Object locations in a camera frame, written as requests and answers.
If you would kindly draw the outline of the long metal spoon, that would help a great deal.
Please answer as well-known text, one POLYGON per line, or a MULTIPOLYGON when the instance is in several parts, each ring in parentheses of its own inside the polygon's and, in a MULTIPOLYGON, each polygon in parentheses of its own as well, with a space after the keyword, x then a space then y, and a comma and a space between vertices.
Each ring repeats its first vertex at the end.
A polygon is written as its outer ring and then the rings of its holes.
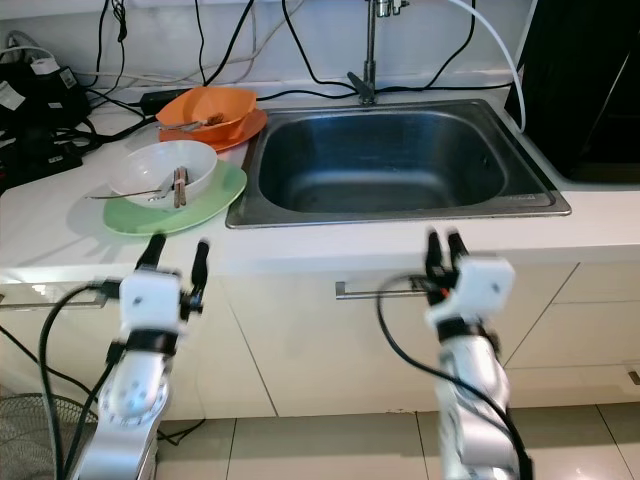
POLYGON ((156 189, 150 189, 150 191, 128 193, 128 195, 120 195, 120 193, 114 193, 114 195, 86 196, 86 198, 93 198, 93 200, 110 200, 110 198, 131 198, 143 196, 146 197, 148 201, 151 201, 150 198, 154 196, 156 192, 156 189))

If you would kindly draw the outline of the light green plate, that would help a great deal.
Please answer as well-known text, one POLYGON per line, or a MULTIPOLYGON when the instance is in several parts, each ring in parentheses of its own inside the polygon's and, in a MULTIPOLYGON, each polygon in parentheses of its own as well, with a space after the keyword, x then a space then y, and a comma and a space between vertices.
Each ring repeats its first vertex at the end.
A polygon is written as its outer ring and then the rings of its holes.
POLYGON ((102 211, 102 223, 109 230, 124 236, 173 234, 214 218, 228 209, 247 186, 247 175, 237 166, 219 163, 204 192, 177 210, 151 209, 132 204, 128 198, 110 198, 102 211))

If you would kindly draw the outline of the white bowl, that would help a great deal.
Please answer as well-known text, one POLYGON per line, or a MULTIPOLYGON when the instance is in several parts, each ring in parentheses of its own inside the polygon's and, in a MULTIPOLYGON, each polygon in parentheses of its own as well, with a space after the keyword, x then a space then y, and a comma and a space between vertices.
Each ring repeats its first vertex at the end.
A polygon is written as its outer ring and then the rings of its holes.
POLYGON ((219 161, 218 152, 206 143, 192 140, 154 143, 119 161, 111 170, 108 186, 113 195, 150 191, 174 173, 174 191, 163 204, 143 196, 128 201, 147 209, 183 209, 209 187, 219 161))

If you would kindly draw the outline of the stainless steel kitchen sink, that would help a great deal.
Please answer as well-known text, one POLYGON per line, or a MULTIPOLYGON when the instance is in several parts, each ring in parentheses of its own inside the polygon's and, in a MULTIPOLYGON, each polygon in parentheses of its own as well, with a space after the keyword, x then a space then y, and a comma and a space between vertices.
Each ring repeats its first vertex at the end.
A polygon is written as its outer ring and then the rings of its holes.
POLYGON ((521 134, 481 99, 274 108, 243 168, 232 229, 571 211, 521 134))

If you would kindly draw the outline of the white kitchen base cabinet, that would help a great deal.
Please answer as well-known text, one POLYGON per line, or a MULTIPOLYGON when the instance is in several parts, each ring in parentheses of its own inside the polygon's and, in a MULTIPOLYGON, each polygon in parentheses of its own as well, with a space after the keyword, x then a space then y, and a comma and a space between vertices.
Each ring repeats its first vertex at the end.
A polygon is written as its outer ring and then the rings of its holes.
MULTIPOLYGON (((166 419, 434 411, 433 379, 394 355, 374 300, 387 271, 220 276, 175 358, 166 419)), ((640 401, 640 262, 522 265, 492 320, 513 407, 640 401)))

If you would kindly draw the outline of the short metal spoon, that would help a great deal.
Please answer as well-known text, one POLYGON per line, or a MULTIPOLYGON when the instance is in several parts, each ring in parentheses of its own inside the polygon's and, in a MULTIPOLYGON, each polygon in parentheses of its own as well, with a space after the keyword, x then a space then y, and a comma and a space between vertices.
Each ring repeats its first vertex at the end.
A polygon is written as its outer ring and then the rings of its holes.
POLYGON ((179 132, 195 132, 198 129, 214 127, 214 125, 219 125, 223 123, 224 115, 223 114, 215 114, 209 116, 205 120, 196 120, 196 122, 187 122, 177 125, 160 125, 160 131, 179 131, 179 132))

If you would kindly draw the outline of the orange plastic plate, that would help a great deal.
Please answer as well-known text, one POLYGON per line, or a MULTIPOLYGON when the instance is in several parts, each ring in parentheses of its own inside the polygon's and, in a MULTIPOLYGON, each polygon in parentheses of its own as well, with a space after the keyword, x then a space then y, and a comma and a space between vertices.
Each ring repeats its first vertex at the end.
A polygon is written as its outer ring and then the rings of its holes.
POLYGON ((206 143, 206 145, 214 147, 216 151, 223 152, 227 151, 228 148, 236 147, 243 142, 251 140, 251 138, 255 137, 257 133, 266 127, 266 124, 268 124, 268 114, 266 114, 264 110, 253 110, 251 114, 244 116, 241 122, 237 123, 236 128, 233 129, 228 137, 221 138, 221 140, 215 140, 214 137, 206 133, 196 134, 160 129, 160 131, 157 132, 157 141, 192 140, 206 143))

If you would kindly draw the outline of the black power strip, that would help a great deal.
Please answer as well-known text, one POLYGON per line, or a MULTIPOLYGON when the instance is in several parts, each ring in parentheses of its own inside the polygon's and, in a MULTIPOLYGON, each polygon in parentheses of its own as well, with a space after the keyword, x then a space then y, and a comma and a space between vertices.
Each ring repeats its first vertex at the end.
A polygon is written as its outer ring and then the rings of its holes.
POLYGON ((1 192, 82 166, 82 148, 72 142, 22 142, 0 148, 1 192))

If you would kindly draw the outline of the small black power brick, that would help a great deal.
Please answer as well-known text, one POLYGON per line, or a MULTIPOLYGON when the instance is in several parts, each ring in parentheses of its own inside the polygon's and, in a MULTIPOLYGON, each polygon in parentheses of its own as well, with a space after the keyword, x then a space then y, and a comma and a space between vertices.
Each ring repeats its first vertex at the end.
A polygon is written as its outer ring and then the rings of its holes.
POLYGON ((183 93, 187 93, 188 91, 189 88, 186 88, 186 90, 164 90, 143 93, 140 101, 137 102, 137 106, 143 110, 159 111, 163 109, 165 105, 168 105, 169 102, 178 99, 179 96, 182 96, 183 93))

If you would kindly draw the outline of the orange plastic bowl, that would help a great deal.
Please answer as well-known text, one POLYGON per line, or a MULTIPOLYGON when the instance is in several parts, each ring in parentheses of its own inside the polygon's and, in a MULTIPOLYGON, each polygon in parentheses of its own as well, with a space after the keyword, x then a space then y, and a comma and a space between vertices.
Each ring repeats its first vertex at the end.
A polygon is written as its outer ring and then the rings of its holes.
POLYGON ((234 87, 193 87, 165 105, 156 114, 161 125, 177 125, 205 120, 211 115, 223 114, 224 125, 243 118, 256 109, 256 93, 234 87))

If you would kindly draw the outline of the steel sink faucet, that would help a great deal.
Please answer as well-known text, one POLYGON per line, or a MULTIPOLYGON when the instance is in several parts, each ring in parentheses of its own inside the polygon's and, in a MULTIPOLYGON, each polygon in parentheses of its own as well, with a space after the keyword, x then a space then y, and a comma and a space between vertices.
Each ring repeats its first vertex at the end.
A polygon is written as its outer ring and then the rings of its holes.
POLYGON ((367 36, 364 76, 356 76, 348 72, 349 81, 358 95, 361 105, 374 105, 378 102, 376 87, 376 18, 393 17, 401 14, 403 6, 410 5, 410 0, 366 0, 367 1, 367 36))

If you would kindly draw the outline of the large black power adapter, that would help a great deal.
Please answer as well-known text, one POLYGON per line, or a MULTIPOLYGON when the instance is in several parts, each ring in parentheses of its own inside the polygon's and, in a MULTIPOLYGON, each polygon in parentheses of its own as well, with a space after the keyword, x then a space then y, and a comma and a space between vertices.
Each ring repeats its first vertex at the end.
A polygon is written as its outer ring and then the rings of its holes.
POLYGON ((76 76, 51 58, 1 61, 0 79, 0 105, 14 125, 74 127, 90 114, 76 76))

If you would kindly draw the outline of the black appliance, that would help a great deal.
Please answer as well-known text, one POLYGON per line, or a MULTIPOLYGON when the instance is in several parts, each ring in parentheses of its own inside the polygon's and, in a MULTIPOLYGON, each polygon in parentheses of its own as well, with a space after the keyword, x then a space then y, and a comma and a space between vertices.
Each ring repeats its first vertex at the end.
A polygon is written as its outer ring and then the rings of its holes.
POLYGON ((524 133, 556 173, 640 186, 640 0, 536 0, 524 133))

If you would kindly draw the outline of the grey floor fan grille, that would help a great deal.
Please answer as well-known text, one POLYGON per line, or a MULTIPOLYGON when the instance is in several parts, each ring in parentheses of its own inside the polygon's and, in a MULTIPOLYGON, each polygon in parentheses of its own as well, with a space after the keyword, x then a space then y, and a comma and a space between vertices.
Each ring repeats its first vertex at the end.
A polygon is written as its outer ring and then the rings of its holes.
MULTIPOLYGON (((70 440, 76 433, 84 406, 63 396, 51 396, 61 435, 61 460, 65 472, 72 470, 70 440)), ((56 480, 54 448, 49 431, 46 402, 40 393, 4 396, 0 401, 0 479, 56 480)))

